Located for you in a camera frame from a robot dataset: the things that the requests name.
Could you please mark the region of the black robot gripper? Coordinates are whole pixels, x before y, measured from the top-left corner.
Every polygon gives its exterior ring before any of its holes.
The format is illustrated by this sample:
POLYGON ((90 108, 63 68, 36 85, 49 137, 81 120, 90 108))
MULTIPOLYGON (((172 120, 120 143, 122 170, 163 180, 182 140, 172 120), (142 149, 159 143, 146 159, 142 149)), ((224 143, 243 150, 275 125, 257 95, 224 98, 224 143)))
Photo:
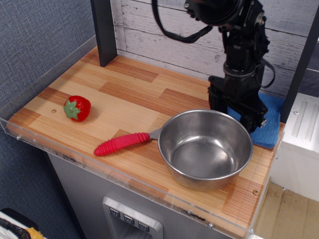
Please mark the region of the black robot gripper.
POLYGON ((233 77, 225 75, 224 78, 210 76, 209 105, 212 110, 227 113, 232 108, 240 115, 240 123, 252 133, 256 128, 262 128, 267 119, 267 107, 259 98, 263 72, 253 73, 247 77, 233 77))

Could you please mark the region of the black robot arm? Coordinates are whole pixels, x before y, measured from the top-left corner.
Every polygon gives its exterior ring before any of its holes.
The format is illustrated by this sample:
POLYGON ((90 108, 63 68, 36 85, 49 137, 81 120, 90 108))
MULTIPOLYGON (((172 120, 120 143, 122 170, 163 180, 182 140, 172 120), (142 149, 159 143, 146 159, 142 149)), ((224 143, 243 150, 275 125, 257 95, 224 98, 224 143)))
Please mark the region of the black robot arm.
POLYGON ((223 78, 210 76, 211 109, 240 114, 240 123, 248 132, 266 123, 267 107, 259 98, 268 53, 265 12, 257 0, 187 0, 187 13, 206 25, 218 27, 226 60, 223 78))

